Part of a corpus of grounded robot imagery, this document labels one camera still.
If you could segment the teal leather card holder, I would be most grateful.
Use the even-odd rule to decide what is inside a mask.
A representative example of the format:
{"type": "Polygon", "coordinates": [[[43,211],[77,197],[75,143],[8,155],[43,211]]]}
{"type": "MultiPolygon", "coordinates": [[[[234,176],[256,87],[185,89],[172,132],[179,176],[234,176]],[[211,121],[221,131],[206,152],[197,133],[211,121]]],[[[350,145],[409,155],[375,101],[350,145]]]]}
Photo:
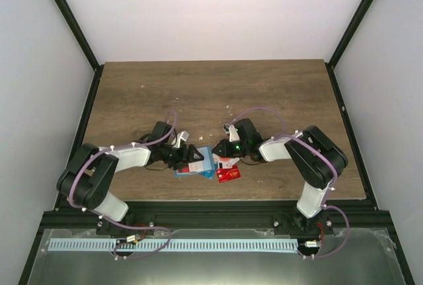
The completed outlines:
{"type": "Polygon", "coordinates": [[[203,155],[204,159],[201,161],[191,162],[187,167],[174,171],[176,178],[187,177],[190,175],[201,175],[207,179],[213,179],[216,166],[213,159],[212,148],[210,146],[204,146],[199,148],[198,151],[203,155]]]}

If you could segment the dark red credit card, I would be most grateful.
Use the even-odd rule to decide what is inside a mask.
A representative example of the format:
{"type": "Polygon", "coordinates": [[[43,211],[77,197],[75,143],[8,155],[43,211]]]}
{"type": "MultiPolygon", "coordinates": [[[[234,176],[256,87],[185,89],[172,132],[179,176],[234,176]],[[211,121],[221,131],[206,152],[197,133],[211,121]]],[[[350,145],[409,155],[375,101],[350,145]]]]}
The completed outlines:
{"type": "Polygon", "coordinates": [[[219,183],[226,183],[241,177],[238,166],[234,165],[230,169],[218,169],[216,171],[219,183]]]}

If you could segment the white card with red logo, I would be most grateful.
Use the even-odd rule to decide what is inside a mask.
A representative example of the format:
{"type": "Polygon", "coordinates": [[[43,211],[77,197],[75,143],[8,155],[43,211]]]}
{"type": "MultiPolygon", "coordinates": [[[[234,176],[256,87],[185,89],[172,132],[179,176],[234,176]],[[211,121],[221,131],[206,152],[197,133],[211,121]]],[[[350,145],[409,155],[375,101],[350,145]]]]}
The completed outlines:
{"type": "Polygon", "coordinates": [[[205,171],[204,161],[195,161],[188,164],[188,170],[190,173],[201,173],[205,171]]]}

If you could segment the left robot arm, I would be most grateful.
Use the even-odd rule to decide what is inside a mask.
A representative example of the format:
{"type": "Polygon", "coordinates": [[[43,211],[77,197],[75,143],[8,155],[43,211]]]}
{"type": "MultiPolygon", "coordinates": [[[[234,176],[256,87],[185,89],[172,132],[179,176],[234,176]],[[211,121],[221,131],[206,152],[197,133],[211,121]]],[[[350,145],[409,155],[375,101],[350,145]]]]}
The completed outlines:
{"type": "Polygon", "coordinates": [[[129,206],[110,192],[117,172],[163,162],[173,171],[202,172],[212,160],[208,148],[186,144],[188,132],[176,133],[175,127],[158,121],[153,130],[135,142],[114,147],[83,144],[58,179],[58,192],[69,203],[112,220],[112,227],[122,235],[135,227],[129,206]]]}

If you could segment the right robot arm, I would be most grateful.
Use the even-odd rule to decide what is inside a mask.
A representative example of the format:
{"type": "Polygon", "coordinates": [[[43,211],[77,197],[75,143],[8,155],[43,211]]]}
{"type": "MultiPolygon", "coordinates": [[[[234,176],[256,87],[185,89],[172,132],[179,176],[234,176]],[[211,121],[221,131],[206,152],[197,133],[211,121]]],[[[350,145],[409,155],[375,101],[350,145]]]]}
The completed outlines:
{"type": "Polygon", "coordinates": [[[220,140],[212,153],[223,158],[250,157],[257,163],[291,159],[305,184],[293,215],[294,228],[308,234],[317,226],[328,191],[334,188],[348,166],[346,154],[317,126],[293,135],[263,138],[249,118],[224,127],[227,138],[220,140]]]}

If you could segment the white card with red circle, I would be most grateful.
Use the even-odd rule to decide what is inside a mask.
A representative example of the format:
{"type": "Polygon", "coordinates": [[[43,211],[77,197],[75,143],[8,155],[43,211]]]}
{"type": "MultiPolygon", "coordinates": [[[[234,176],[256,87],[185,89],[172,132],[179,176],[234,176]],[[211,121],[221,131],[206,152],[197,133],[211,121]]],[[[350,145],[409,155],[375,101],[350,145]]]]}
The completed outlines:
{"type": "Polygon", "coordinates": [[[240,159],[220,157],[216,154],[213,154],[213,160],[218,169],[231,169],[240,159]]]}

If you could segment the blue credit card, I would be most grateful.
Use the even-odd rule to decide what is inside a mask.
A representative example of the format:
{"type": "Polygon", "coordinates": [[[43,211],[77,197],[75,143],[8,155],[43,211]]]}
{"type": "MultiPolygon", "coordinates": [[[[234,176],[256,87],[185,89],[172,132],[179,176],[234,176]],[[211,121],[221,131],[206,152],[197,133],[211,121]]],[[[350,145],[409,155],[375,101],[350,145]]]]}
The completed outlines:
{"type": "Polygon", "coordinates": [[[200,175],[207,179],[213,179],[215,176],[215,170],[204,171],[204,172],[201,172],[200,175]]]}

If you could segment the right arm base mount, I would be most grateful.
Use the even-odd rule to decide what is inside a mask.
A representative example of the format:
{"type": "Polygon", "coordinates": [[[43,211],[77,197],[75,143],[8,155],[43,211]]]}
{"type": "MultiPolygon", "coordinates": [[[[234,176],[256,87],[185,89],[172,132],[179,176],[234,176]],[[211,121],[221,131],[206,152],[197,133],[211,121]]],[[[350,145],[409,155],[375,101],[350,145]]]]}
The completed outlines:
{"type": "Polygon", "coordinates": [[[313,218],[306,218],[301,214],[278,212],[272,216],[275,234],[299,236],[332,235],[333,229],[327,225],[328,216],[318,214],[313,218]]]}

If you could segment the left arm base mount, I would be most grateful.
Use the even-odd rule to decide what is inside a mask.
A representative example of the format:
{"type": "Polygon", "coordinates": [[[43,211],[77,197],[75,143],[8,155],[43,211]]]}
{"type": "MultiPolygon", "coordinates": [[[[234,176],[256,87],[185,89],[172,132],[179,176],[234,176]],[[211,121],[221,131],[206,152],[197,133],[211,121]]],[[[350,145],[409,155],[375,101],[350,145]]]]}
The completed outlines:
{"type": "Polygon", "coordinates": [[[98,226],[96,233],[98,235],[109,235],[112,237],[126,237],[129,235],[153,235],[153,231],[145,229],[146,225],[141,222],[118,222],[113,224],[110,221],[103,220],[102,225],[98,226]]]}

